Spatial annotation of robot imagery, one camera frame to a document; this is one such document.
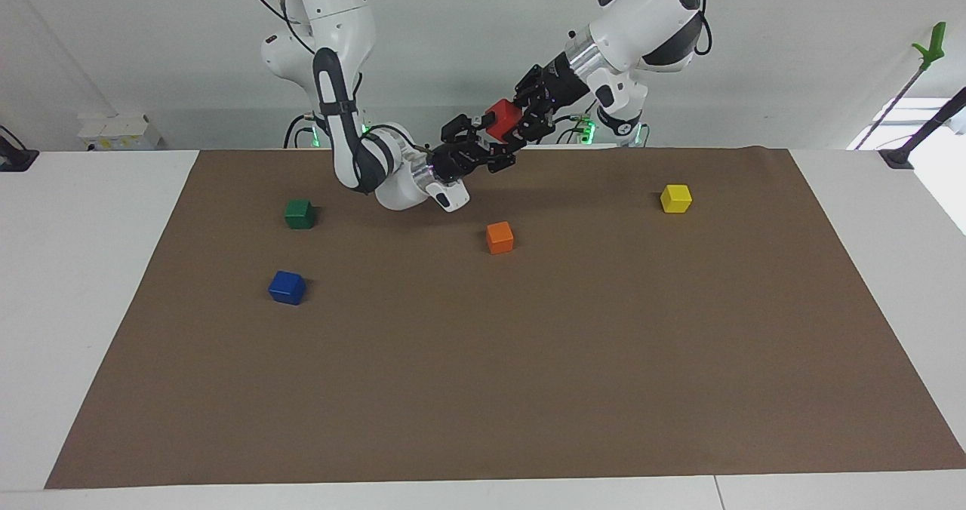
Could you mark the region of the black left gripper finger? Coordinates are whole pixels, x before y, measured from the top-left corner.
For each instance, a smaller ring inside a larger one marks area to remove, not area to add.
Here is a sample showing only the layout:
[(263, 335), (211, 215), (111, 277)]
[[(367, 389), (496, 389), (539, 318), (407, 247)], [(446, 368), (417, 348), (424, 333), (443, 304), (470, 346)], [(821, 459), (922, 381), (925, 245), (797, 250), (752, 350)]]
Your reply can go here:
[(513, 104), (518, 108), (539, 106), (546, 99), (546, 84), (544, 81), (544, 67), (535, 64), (518, 81), (513, 97)]
[(513, 128), (514, 146), (526, 146), (528, 143), (541, 141), (555, 131), (553, 117), (556, 108), (552, 102), (531, 102), (528, 106), (515, 102), (513, 109), (520, 114)]

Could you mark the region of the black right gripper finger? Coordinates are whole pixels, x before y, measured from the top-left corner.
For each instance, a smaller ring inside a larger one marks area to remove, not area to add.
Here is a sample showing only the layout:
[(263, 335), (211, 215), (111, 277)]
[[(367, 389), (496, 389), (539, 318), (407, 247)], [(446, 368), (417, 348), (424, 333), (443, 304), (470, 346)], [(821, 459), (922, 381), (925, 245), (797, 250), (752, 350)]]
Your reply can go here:
[(469, 117), (466, 114), (457, 115), (441, 128), (443, 143), (475, 142), (478, 133), (485, 131), (496, 122), (495, 114), (485, 114), (481, 117)]
[(513, 143), (483, 142), (480, 145), (480, 166), (484, 166), (491, 174), (506, 170), (516, 163), (518, 147)]

